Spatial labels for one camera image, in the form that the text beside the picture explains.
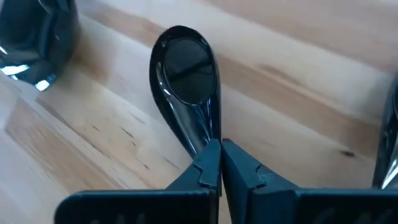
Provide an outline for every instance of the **wood grain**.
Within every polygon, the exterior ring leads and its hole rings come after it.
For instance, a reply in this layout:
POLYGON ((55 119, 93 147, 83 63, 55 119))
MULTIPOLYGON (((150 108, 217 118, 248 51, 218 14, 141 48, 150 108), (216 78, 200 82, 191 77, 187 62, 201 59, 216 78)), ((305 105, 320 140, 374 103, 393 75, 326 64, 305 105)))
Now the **wood grain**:
POLYGON ((0 77, 0 223, 52 223, 75 191, 162 189, 189 166, 148 79, 154 42, 177 24, 215 51, 225 138, 303 187, 370 186, 398 69, 396 2, 76 3, 79 44, 54 86, 0 77))

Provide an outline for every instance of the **wooden board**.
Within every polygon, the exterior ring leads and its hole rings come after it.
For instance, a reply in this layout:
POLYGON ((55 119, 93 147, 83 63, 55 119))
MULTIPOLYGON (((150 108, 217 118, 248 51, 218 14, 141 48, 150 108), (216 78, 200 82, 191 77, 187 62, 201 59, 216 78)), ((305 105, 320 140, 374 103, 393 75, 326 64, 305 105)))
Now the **wooden board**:
POLYGON ((78 190, 162 189, 189 166, 148 77, 154 42, 177 24, 216 53, 223 137, 299 186, 370 186, 396 2, 76 1, 81 37, 56 84, 0 78, 0 223, 52 223, 78 190))

